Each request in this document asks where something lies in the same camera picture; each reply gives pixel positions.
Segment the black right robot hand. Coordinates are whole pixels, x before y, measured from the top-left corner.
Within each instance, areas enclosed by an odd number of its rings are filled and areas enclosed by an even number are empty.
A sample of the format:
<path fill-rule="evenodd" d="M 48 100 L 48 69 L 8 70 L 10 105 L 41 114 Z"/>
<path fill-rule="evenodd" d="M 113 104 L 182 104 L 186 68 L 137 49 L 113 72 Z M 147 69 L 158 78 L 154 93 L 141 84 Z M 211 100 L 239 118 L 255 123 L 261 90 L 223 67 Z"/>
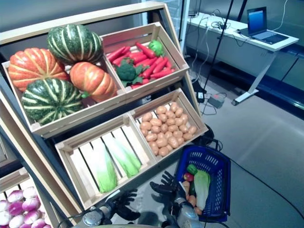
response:
<path fill-rule="evenodd" d="M 169 196 L 174 203 L 181 204 L 186 201 L 186 192 L 176 177 L 165 171 L 161 176 L 161 183 L 150 182 L 150 187 L 157 193 Z"/>

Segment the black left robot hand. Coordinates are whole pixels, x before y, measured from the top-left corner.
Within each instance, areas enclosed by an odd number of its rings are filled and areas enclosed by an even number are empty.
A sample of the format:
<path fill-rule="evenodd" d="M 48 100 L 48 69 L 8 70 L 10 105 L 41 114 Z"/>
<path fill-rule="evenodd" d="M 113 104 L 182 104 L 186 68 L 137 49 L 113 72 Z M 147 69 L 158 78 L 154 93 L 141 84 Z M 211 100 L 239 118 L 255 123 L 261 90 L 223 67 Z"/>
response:
<path fill-rule="evenodd" d="M 122 217 L 127 221 L 134 221 L 140 217 L 140 212 L 128 208 L 131 202 L 135 201 L 137 196 L 137 189 L 127 190 L 124 192 L 118 193 L 116 196 L 113 196 L 107 201 L 107 204 L 111 208 L 110 218 L 114 214 Z"/>

